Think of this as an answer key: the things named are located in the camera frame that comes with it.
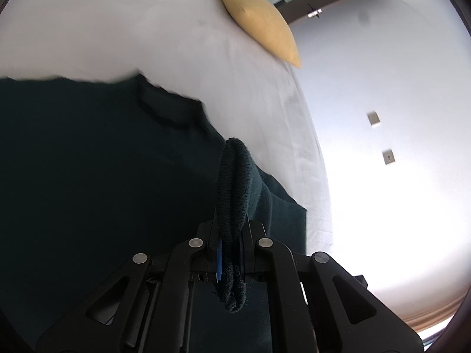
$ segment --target light switch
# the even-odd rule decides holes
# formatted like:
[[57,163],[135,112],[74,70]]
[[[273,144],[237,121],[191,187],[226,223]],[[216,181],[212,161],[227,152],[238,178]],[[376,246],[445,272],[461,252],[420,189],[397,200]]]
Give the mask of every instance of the light switch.
[[378,114],[375,111],[372,111],[371,113],[368,113],[368,120],[370,121],[370,124],[372,127],[379,126],[381,124],[380,118],[378,117]]
[[389,163],[393,163],[396,160],[394,159],[394,154],[392,153],[392,150],[386,150],[383,151],[383,158],[384,162],[388,165]]

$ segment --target yellow pillow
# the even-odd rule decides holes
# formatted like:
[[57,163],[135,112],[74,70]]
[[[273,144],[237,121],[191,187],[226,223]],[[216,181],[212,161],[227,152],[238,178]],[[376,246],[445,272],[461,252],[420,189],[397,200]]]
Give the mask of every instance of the yellow pillow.
[[281,13],[268,0],[222,0],[232,18],[246,33],[282,60],[300,68],[293,34]]

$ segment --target bed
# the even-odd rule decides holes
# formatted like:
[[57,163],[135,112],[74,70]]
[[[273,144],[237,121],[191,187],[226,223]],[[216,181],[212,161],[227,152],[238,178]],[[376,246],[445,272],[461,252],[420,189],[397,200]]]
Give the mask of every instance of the bed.
[[0,15],[0,76],[115,81],[137,70],[201,100],[218,132],[307,209],[307,253],[330,251],[326,169],[296,77],[220,0],[10,0]]

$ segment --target dark green sweater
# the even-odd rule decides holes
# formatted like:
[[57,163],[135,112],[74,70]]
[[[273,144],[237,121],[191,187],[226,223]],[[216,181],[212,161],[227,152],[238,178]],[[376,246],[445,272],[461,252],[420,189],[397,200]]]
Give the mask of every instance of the dark green sweater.
[[[194,237],[213,218],[223,146],[201,102],[142,76],[0,80],[0,308],[23,339],[34,347],[135,253]],[[249,217],[304,253],[305,210],[258,173]],[[213,292],[196,286],[192,352],[271,351],[263,285],[237,314]]]

